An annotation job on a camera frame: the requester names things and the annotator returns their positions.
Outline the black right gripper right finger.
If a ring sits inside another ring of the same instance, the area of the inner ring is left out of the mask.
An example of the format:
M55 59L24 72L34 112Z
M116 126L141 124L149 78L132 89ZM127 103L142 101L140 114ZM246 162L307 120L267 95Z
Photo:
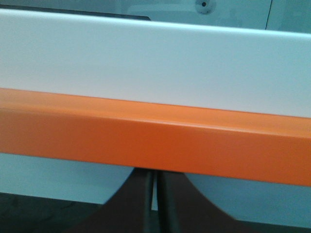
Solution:
M162 233L255 233L209 201L183 173L157 173Z

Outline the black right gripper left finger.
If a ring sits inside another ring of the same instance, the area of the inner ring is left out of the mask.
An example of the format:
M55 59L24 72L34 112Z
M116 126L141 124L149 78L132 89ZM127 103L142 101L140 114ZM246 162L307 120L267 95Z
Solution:
M153 172L135 168L98 211L67 233L150 233Z

